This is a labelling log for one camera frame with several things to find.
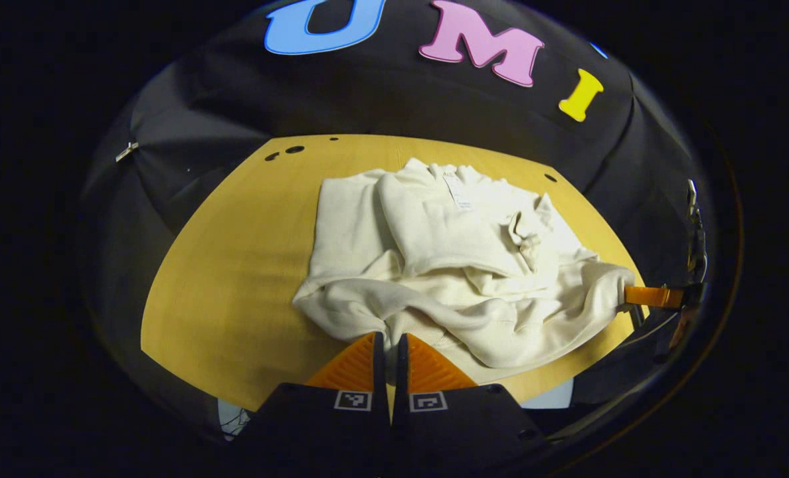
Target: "blue letter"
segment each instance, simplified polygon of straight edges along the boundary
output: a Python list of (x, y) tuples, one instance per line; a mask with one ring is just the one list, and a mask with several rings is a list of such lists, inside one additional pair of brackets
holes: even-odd
[(383, 15), (386, 0), (353, 0), (350, 21), (341, 30), (330, 33), (309, 33), (307, 26), (315, 6), (327, 0), (303, 0), (270, 12), (264, 48), (276, 54), (312, 54), (333, 51), (367, 40)]

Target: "letter m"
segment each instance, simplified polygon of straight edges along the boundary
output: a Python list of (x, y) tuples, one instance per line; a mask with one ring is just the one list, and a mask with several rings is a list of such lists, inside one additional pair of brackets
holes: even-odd
[(533, 86), (533, 63), (545, 43), (518, 28), (492, 35), (479, 13), (458, 3), (434, 0), (433, 6), (441, 10), (439, 27), (433, 42), (418, 49), (422, 56), (459, 63), (464, 55), (456, 47), (464, 39), (474, 66), (482, 68), (503, 53), (503, 61), (493, 64), (492, 72), (514, 84)]

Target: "white fabric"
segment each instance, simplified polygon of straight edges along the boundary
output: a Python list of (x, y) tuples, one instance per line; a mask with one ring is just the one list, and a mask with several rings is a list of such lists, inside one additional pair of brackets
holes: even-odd
[(309, 276), (292, 303), (344, 341), (379, 331), (392, 351), (412, 333), (483, 383), (591, 339), (632, 284), (631, 270), (580, 245), (549, 196), (412, 158), (397, 173), (324, 180)]

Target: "yellow letter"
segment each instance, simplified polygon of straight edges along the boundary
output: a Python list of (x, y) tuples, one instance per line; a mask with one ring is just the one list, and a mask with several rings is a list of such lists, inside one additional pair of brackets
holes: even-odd
[(580, 82), (577, 82), (577, 86), (567, 100), (559, 102), (559, 109), (575, 121), (583, 122), (586, 119), (589, 103), (592, 103), (596, 94), (604, 91), (604, 85), (582, 68), (577, 69), (577, 74), (580, 75)]

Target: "yellow table surface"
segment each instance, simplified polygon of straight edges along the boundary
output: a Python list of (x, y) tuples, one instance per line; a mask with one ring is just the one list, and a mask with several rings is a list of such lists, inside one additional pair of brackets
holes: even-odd
[[(292, 146), (304, 149), (286, 153)], [(633, 270), (643, 285), (610, 226), (552, 167), (428, 139), (275, 138), (207, 197), (170, 247), (143, 312), (142, 350), (186, 382), (249, 410), (257, 410), (277, 384), (306, 381), (347, 346), (291, 306), (309, 268), (321, 182), (377, 167), (397, 171), (410, 157), (471, 165), (516, 187), (549, 193), (584, 247)], [(524, 402), (582, 372), (631, 332), (628, 313), (619, 314), (561, 359), (497, 383)]]

